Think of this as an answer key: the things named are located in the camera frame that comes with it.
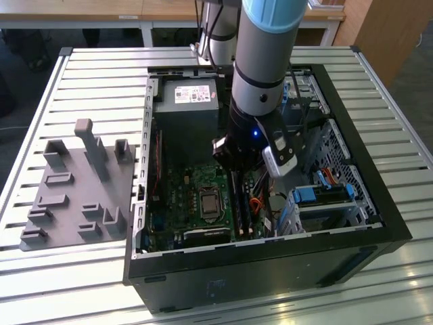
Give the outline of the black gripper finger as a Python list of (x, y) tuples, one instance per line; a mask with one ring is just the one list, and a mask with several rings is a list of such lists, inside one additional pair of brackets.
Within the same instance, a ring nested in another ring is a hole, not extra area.
[(229, 150), (226, 136), (212, 140), (212, 157), (223, 169), (233, 168), (233, 156)]

